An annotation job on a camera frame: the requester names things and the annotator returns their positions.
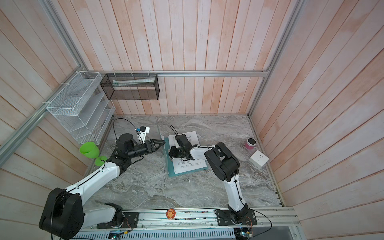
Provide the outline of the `green file folder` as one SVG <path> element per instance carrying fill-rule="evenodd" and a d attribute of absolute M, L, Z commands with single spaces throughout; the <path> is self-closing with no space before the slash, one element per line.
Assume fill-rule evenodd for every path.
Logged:
<path fill-rule="evenodd" d="M 179 134 L 174 126 L 170 125 L 170 128 L 173 134 L 162 136 L 169 177 L 206 170 L 208 167 L 204 153 L 212 147 L 200 145 L 195 131 Z"/>

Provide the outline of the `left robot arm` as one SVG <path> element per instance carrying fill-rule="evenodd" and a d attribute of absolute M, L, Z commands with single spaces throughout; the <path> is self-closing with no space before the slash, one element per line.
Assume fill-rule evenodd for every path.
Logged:
<path fill-rule="evenodd" d="M 55 188 L 49 193 L 39 228 L 64 240 L 70 240 L 80 230 L 94 225 L 120 229 L 125 223 L 121 206 L 105 203 L 99 208 L 85 211 L 84 204 L 104 185 L 122 175 L 133 164 L 133 159 L 140 161 L 164 144 L 165 141 L 156 139 L 138 144 L 133 135 L 120 135 L 112 155 L 102 161 L 95 173 L 67 188 Z"/>

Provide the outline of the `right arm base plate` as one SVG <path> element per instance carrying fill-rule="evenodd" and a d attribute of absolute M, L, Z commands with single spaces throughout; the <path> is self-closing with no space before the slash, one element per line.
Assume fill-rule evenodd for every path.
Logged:
<path fill-rule="evenodd" d="M 217 216 L 217 223 L 219 226 L 255 226 L 257 225 L 257 219 L 255 212 L 252 210 L 244 210 L 235 213 L 232 210 L 215 210 Z"/>

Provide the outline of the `printed paper stack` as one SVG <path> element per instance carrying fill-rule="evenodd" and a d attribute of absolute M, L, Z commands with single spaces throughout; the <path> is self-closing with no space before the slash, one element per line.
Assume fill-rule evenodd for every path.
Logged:
<path fill-rule="evenodd" d="M 170 177 L 176 177 L 187 173 L 193 173 L 207 168 L 206 160 L 204 159 L 204 154 L 194 153 L 192 154 L 193 160 L 182 161 L 179 158 L 171 160 L 169 158 L 169 151 L 172 146 L 179 147 L 176 139 L 176 135 L 169 135 L 165 138 L 166 141 L 166 150 L 167 153 L 167 167 Z"/>

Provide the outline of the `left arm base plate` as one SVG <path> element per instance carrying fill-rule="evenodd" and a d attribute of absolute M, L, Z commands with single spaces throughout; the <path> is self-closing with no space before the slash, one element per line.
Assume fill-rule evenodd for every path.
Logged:
<path fill-rule="evenodd" d="M 110 222 L 97 224 L 97 229 L 135 229 L 138 226 L 139 214 L 139 212 L 117 213 Z"/>

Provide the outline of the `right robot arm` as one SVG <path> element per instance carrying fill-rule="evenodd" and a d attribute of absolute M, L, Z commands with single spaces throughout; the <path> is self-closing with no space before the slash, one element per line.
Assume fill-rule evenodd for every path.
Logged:
<path fill-rule="evenodd" d="M 175 139 L 177 145 L 172 146 L 169 152 L 171 159 L 179 158 L 188 162 L 205 160 L 215 176 L 223 182 L 228 196 L 228 209 L 215 210 L 219 225 L 241 225 L 246 221 L 249 207 L 239 185 L 240 162 L 235 155 L 222 142 L 213 146 L 200 146 L 192 144 L 185 134 L 176 135 Z"/>

